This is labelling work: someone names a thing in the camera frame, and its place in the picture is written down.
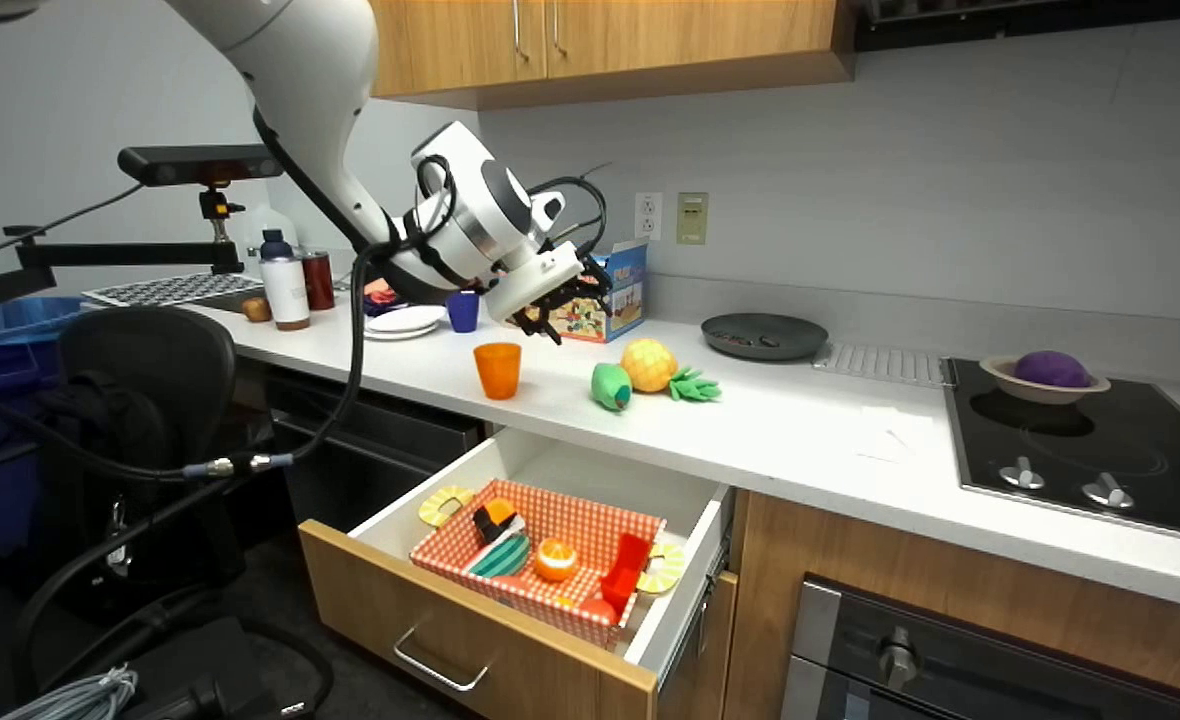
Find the open drawer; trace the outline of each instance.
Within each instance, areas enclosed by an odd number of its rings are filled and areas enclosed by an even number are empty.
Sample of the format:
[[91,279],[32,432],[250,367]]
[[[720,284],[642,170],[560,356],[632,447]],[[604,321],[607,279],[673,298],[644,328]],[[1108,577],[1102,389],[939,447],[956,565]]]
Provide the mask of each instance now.
[[[638,608],[616,649],[587,642],[492,597],[418,567],[428,537],[418,506],[436,488],[519,481],[661,516],[686,538],[681,585]],[[501,432],[363,520],[350,537],[299,525],[322,620],[367,651],[426,675],[480,717],[655,717],[661,682],[681,660],[724,544],[724,485]]]

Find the wooden cabinet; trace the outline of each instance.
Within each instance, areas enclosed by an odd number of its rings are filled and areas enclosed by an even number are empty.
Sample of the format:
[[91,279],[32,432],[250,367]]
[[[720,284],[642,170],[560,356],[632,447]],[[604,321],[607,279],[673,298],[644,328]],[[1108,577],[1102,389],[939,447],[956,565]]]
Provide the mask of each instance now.
[[727,706],[776,720],[805,577],[1180,687],[1180,602],[750,497]]
[[378,97],[544,104],[849,75],[846,0],[374,0]]
[[[616,642],[594,642],[412,565],[412,549],[428,537],[418,520],[421,501],[444,485],[490,481],[653,512],[681,537],[687,570],[669,597],[642,599]],[[299,537],[322,620],[473,712],[653,720],[697,693],[669,693],[673,682],[724,675],[736,597],[727,578],[711,585],[724,502],[720,485],[501,432],[367,525],[336,533],[310,520]]]

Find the electrical outlet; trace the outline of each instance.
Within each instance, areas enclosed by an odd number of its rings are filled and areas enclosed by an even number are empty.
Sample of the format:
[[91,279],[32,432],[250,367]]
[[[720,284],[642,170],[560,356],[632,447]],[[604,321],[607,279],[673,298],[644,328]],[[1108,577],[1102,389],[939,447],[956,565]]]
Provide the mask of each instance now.
[[708,245],[708,193],[675,197],[675,245]]
[[666,193],[638,193],[632,222],[638,239],[655,245],[666,235]]

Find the kitchen counter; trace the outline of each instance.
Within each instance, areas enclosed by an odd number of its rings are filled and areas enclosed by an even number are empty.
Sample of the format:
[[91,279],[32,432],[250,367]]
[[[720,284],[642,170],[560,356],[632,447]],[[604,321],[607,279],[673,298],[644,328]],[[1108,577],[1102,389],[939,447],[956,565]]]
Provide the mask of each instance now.
[[[350,371],[345,313],[313,317],[304,333],[200,313],[221,321],[250,361],[329,378]],[[620,417],[595,409],[594,363],[616,361],[638,336],[666,341],[686,367],[720,378],[724,395],[638,395]],[[480,341],[524,342],[515,401],[480,395]],[[744,363],[708,350],[697,322],[644,321],[616,342],[558,349],[515,328],[367,342],[363,389],[1180,602],[1175,533],[959,488],[943,383],[934,378]]]

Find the white wall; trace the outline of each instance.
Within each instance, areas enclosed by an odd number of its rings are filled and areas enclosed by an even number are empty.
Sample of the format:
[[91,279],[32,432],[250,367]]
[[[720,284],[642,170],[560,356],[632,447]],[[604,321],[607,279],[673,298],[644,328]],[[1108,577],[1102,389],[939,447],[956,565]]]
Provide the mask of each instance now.
[[[410,152],[448,115],[418,104],[374,104],[353,137],[353,169],[391,210],[410,205]],[[53,0],[0,22],[0,222],[46,222],[133,178],[118,169],[127,145],[257,145],[252,99],[231,63],[165,0]],[[146,189],[78,218],[53,239],[209,239],[200,189]],[[250,205],[227,228],[260,245],[260,222],[284,210],[310,245],[350,249],[290,178],[231,183]],[[55,271],[61,284],[110,284],[172,267]]]
[[706,249],[673,214],[653,249],[661,317],[787,307],[970,350],[1096,333],[1145,371],[1130,321],[1180,322],[1180,19],[866,53],[826,88],[490,113],[484,137],[527,178],[607,163],[614,235],[632,193],[711,193]]

